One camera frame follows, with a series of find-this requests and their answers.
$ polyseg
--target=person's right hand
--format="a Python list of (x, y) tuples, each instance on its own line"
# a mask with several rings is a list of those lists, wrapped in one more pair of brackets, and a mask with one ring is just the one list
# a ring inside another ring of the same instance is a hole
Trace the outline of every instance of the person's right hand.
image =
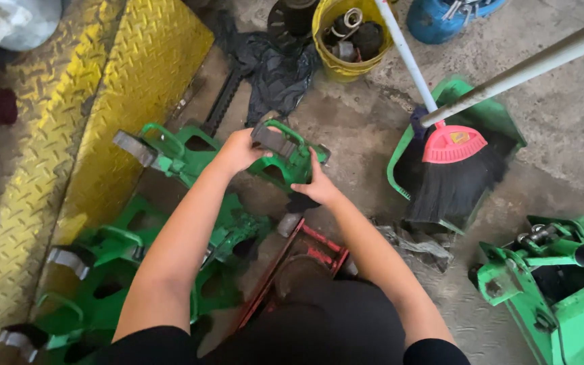
[(317, 159), (317, 153), (312, 147), (310, 150), (310, 161), (312, 163), (312, 182), (310, 184), (292, 184), (290, 188), (296, 192), (303, 193), (319, 204), (329, 204), (341, 195), (339, 189), (333, 185), (324, 171), (321, 171), (321, 164)]

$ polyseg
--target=broom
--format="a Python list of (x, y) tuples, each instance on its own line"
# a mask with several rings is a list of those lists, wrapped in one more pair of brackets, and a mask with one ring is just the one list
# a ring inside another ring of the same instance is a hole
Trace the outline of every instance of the broom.
[(446, 215), (467, 214), (486, 189), (503, 179), (506, 161), (477, 130), (445, 125), (445, 118), (584, 55), (584, 28), (504, 71), (457, 102), (436, 109), (409, 46), (386, 0), (375, 0), (427, 110), (424, 128), (436, 125), (426, 142), (422, 184), (412, 196), (407, 220), (437, 223)]

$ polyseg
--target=red metal frame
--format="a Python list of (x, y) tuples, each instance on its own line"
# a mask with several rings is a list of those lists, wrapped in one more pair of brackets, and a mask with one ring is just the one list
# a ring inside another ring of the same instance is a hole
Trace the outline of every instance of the red metal frame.
[[(261, 303), (264, 301), (268, 293), (270, 293), (270, 290), (272, 289), (274, 283), (274, 277), (276, 276), (276, 270), (278, 269), (279, 265), (282, 264), (283, 261), (285, 261), (285, 259), (288, 258), (290, 254), (290, 248), (293, 246), (293, 243), (295, 242), (295, 239), (297, 238), (299, 232), (302, 232), (310, 236), (314, 241), (319, 242), (320, 244), (329, 248), (330, 251), (333, 251), (337, 254), (336, 258), (333, 259), (326, 253), (321, 252), (319, 249), (316, 249), (312, 246), (308, 246), (307, 254), (309, 254), (312, 257), (315, 257), (319, 261), (328, 265), (330, 267), (330, 273), (333, 276), (335, 276), (337, 270), (339, 270), (339, 268), (342, 266), (342, 264), (346, 260), (346, 257), (348, 256), (348, 250), (345, 247), (340, 247), (335, 242), (332, 242), (328, 238), (318, 233), (316, 230), (305, 225), (305, 221), (306, 219), (302, 218), (298, 222), (296, 228), (288, 238), (288, 241), (286, 242), (281, 252), (278, 254), (276, 260), (273, 260), (271, 262), (266, 272), (261, 277), (260, 281), (258, 282), (258, 285), (256, 286), (256, 290), (254, 291), (253, 296), (251, 297), (249, 302), (243, 305), (240, 314), (232, 323), (232, 325), (229, 327), (227, 336), (236, 332), (238, 329), (244, 327), (252, 318), (252, 316), (254, 315), (258, 307), (261, 305)], [(276, 303), (270, 301), (264, 308), (264, 312), (270, 312), (274, 310), (275, 307)]]

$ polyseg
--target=concrete floor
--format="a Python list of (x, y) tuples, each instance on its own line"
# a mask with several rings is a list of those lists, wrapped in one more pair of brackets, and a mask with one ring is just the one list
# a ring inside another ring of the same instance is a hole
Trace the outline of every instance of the concrete floor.
[[(272, 0), (234, 0), (243, 29), (264, 29)], [(404, 19), (409, 1), (396, 5)], [(584, 0), (512, 0), (487, 20), (473, 21), (456, 39), (442, 46), (425, 46), (405, 32), (426, 80), (436, 85), (459, 73), (479, 84), (520, 60), (537, 53), (584, 26)], [(223, 82), (226, 64), (219, 50), (208, 56), (200, 75), (206, 84), (190, 106), (168, 127), (188, 118), (204, 120)], [(250, 94), (244, 82), (229, 108), (217, 137), (241, 128)], [(409, 123), (407, 107), (420, 101), (395, 50), (365, 79), (335, 84), (320, 71), (289, 124), (308, 139), (333, 152), (327, 175), (361, 211), (382, 219), (399, 218), (406, 201), (387, 182), (385, 168), (401, 133)], [(505, 244), (526, 231), (525, 216), (573, 217), (584, 214), (584, 57), (502, 94), (517, 126), (530, 144), (511, 164), (505, 181), (485, 201), (465, 237), (458, 237), (455, 260), (445, 274), (403, 255), (439, 307), (460, 348), (473, 364), (535, 364), (528, 346), (505, 306), (491, 307), (468, 282), (468, 268), (481, 259), (480, 240)], [(233, 182), (247, 209), (280, 218), (285, 195), (246, 173)], [(172, 187), (170, 197), (150, 187)], [(165, 211), (174, 209), (185, 190), (172, 180), (146, 172), (140, 190), (154, 196)], [(332, 217), (322, 208), (308, 212), (308, 224), (339, 242)], [(282, 245), (276, 235), (260, 247), (259, 260), (241, 279), (247, 295), (272, 255)], [(222, 333), (236, 311), (215, 317)], [(209, 336), (200, 353), (221, 336)]]

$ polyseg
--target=broom handle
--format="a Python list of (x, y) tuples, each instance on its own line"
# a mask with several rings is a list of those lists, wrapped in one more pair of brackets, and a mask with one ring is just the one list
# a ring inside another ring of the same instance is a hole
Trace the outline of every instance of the broom handle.
[(573, 33), (544, 51), (527, 58), (519, 64), (500, 73), (482, 85), (469, 91), (454, 104), (444, 105), (420, 120), (423, 127), (429, 127), (447, 117), (480, 103), (490, 97), (528, 81), (536, 76), (584, 55), (584, 28)]
[(430, 88), (427, 87), (425, 79), (422, 78), (422, 74), (420, 73), (420, 69), (418, 69), (416, 60), (413, 58), (413, 55), (411, 54), (410, 46), (407, 45), (405, 37), (402, 36), (402, 32), (400, 31), (398, 22), (396, 21), (396, 18), (393, 16), (391, 8), (389, 8), (389, 4), (387, 4), (387, 0), (375, 0), (375, 3), (377, 4), (378, 9), (380, 10), (380, 14), (382, 14), (384, 22), (387, 24), (387, 29), (389, 29), (389, 33), (391, 33), (393, 43), (396, 44), (396, 48), (398, 49), (398, 52), (400, 53), (402, 60), (405, 62), (405, 66), (407, 67), (407, 70), (409, 70), (411, 78), (414, 80), (414, 83), (418, 88), (418, 92), (422, 97), (423, 103), (425, 103), (427, 111), (430, 113), (434, 112), (435, 110), (438, 109), (438, 107), (434, 102), (432, 93), (430, 93)]

